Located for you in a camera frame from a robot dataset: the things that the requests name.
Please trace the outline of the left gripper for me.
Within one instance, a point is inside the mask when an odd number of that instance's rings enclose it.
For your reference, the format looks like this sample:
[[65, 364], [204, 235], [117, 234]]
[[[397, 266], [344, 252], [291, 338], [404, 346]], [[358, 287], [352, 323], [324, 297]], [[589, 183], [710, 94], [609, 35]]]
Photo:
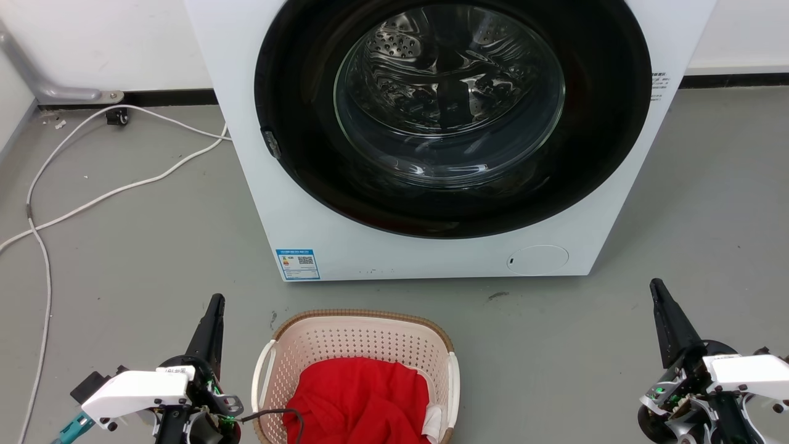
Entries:
[[239, 444], [236, 418], [244, 405], [219, 384], [225, 305], [224, 295], [212, 295], [185, 356], [161, 364], [161, 370], [191, 366], [195, 372], [175, 401], [155, 401], [154, 444]]

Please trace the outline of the teal connector piece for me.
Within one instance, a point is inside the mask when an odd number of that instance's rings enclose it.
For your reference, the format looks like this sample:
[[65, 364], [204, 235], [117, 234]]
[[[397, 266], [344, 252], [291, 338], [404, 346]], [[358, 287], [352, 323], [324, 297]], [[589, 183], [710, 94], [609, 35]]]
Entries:
[[65, 427], [60, 430], [50, 444], [74, 444], [77, 438], [88, 432], [96, 424], [84, 411], [77, 414]]

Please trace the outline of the red garment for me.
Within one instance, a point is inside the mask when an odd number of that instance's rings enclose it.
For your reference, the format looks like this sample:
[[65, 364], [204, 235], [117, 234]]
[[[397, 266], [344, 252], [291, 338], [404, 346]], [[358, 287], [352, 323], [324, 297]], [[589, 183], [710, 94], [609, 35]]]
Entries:
[[425, 378], [400, 363], [330, 359], [301, 372], [282, 424], [287, 444], [431, 444], [429, 401]]

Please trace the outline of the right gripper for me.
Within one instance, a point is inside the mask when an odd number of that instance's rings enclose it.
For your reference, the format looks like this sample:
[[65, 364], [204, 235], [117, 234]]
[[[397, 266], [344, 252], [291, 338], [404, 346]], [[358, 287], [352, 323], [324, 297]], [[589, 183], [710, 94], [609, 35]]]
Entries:
[[649, 282], [665, 369], [640, 399], [637, 422], [654, 444], [753, 444], [746, 384], [726, 390], [712, 365], [739, 359], [724, 343], [702, 340], [660, 278]]

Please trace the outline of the blue energy label sticker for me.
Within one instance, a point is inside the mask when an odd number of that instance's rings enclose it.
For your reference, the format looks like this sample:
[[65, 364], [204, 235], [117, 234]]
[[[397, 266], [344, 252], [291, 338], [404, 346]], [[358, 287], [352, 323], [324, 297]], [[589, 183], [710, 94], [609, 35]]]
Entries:
[[284, 281], [319, 281], [321, 274], [311, 249], [277, 249], [276, 258]]

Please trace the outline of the grey wall pipe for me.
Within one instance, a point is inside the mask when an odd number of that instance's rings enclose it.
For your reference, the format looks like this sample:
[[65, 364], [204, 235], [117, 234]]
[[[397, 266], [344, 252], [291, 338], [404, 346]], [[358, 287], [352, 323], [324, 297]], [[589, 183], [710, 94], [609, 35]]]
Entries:
[[28, 58], [2, 20], [0, 20], [0, 49], [42, 105], [76, 105], [99, 103], [102, 100], [102, 91], [99, 89], [67, 87], [51, 81]]

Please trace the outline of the black round washer door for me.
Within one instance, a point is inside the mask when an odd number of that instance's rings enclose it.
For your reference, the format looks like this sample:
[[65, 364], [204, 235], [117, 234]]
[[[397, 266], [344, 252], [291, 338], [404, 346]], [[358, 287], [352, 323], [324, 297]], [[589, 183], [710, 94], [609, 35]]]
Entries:
[[255, 106], [306, 193], [396, 235], [471, 239], [585, 199], [647, 120], [628, 0], [285, 0]]

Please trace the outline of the white cloth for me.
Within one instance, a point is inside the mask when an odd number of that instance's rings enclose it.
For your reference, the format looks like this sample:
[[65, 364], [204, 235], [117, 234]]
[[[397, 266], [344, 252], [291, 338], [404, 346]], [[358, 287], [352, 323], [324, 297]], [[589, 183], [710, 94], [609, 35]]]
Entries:
[[425, 419], [423, 419], [422, 426], [422, 437], [426, 439], [428, 444], [439, 444], [442, 419], [442, 407], [434, 403], [429, 403], [425, 410]]

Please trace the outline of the white front-load washing machine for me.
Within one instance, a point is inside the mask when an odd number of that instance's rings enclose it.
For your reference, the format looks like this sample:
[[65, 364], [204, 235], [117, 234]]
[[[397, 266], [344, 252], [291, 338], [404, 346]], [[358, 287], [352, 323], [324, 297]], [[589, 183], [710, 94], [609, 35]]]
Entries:
[[271, 156], [255, 106], [260, 47], [287, 0], [185, 0], [215, 96], [271, 251], [311, 249], [320, 281], [521, 276], [507, 259], [531, 245], [557, 245], [569, 261], [547, 276], [585, 276], [622, 210], [717, 0], [628, 0], [647, 27], [652, 55], [649, 110], [634, 148], [588, 197], [537, 224], [471, 239], [426, 239], [379, 231], [313, 199]]

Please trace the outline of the round white filter cover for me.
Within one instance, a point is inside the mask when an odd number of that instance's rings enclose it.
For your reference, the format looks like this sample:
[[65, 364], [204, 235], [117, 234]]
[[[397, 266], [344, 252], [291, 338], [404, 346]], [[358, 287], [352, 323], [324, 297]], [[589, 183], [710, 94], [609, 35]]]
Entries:
[[557, 245], [531, 245], [507, 259], [508, 269], [521, 276], [546, 276], [569, 261], [569, 253]]

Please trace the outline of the beige perforated laundry basket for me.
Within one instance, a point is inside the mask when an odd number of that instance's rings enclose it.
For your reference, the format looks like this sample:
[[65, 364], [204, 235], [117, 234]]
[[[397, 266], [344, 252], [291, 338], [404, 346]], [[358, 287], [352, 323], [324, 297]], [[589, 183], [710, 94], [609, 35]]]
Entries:
[[450, 337], [433, 321], [380, 310], [308, 310], [294, 315], [260, 352], [251, 382], [251, 410], [284, 408], [301, 373], [337, 358], [400, 363], [427, 382], [441, 410], [436, 444], [451, 444], [461, 399], [461, 374]]

